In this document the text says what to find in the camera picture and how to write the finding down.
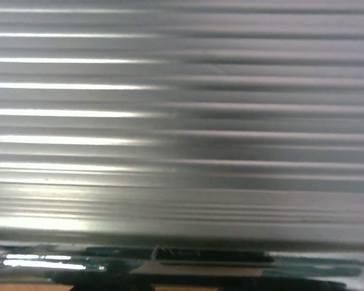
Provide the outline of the aluminium poker case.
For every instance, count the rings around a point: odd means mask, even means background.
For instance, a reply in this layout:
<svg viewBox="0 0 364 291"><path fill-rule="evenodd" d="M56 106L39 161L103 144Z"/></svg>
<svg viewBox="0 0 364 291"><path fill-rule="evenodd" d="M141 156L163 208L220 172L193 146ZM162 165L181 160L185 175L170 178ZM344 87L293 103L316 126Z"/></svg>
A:
<svg viewBox="0 0 364 291"><path fill-rule="evenodd" d="M0 1L0 284L364 290L364 1Z"/></svg>

